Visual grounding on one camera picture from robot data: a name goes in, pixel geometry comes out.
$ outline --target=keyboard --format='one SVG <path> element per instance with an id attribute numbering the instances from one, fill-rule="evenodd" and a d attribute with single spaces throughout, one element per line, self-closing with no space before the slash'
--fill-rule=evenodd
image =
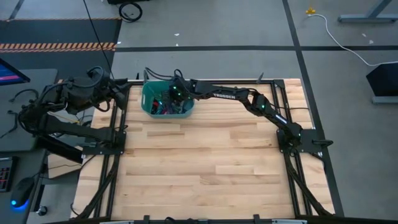
<path id="1" fill-rule="evenodd" d="M 0 158 L 0 192 L 10 191 L 18 157 Z"/>

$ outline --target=teal bin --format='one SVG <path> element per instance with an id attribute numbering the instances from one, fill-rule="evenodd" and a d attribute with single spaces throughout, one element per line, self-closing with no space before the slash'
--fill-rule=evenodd
<path id="1" fill-rule="evenodd" d="M 195 102 L 193 99 L 185 102 L 184 114 L 151 114 L 152 104 L 155 99 L 155 94 L 160 94 L 162 91 L 169 89 L 169 83 L 167 81 L 149 81 L 145 83 L 142 87 L 142 98 L 141 98 L 141 108 L 151 117 L 153 118 L 162 118 L 162 119 L 170 119 L 170 118 L 187 118 L 192 114 L 193 106 Z"/>

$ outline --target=concrete floor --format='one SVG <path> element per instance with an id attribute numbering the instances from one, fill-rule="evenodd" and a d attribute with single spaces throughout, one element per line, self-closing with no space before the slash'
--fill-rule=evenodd
<path id="1" fill-rule="evenodd" d="M 106 2 L 86 1 L 93 17 L 117 16 L 116 8 Z M 0 19 L 11 14 L 16 2 L 0 3 Z M 304 11 L 309 2 L 289 0 L 300 45 L 335 45 L 327 36 L 321 18 L 306 17 Z M 340 14 L 365 13 L 377 0 L 313 2 L 317 12 L 327 16 L 330 31 L 343 45 L 398 45 L 398 24 L 336 21 Z M 140 5 L 144 10 L 142 19 L 123 23 L 118 47 L 293 46 L 282 1 L 152 0 Z M 77 0 L 25 0 L 17 18 L 84 18 L 82 6 Z M 385 12 L 398 13 L 398 1 L 393 1 Z M 398 59 L 396 51 L 359 53 L 371 63 Z M 351 53 L 308 51 L 303 56 L 325 135 L 335 142 L 330 147 L 330 156 L 345 215 L 398 220 L 395 168 L 398 106 L 371 104 L 373 93 L 365 76 L 374 68 L 367 67 Z M 135 78 L 144 67 L 159 73 L 179 68 L 189 78 L 257 78 L 262 72 L 264 78 L 302 77 L 294 51 L 115 53 L 116 77 Z M 64 202 L 43 201 L 49 208 L 64 207 L 59 203 Z M 56 213 L 60 220 L 67 218 L 64 211 L 50 212 Z M 41 222 L 29 220 L 30 223 L 50 221 L 45 217 Z"/>

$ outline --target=monitor screen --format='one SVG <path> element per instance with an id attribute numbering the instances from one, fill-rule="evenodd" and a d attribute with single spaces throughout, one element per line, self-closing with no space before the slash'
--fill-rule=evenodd
<path id="1" fill-rule="evenodd" d="M 0 58 L 0 85 L 29 82 L 30 79 Z"/>

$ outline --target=wooden tabletop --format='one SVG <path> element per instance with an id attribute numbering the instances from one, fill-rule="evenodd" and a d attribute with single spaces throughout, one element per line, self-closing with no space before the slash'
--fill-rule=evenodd
<path id="1" fill-rule="evenodd" d="M 300 80 L 286 79 L 285 85 L 290 107 L 307 107 Z M 269 85 L 238 87 L 255 88 L 272 103 Z M 217 98 L 196 101 L 189 118 L 153 119 L 141 110 L 141 88 L 133 86 L 129 96 L 112 220 L 142 220 L 144 215 L 152 220 L 294 217 L 274 124 L 238 101 Z M 291 113 L 293 121 L 312 128 L 308 110 Z M 95 111 L 93 127 L 109 126 L 110 116 L 110 111 Z M 308 188 L 333 213 L 322 162 L 308 154 L 301 158 Z M 73 204 L 78 213 L 98 188 L 102 161 L 97 156 L 80 174 Z M 107 198 L 105 193 L 102 215 Z"/>

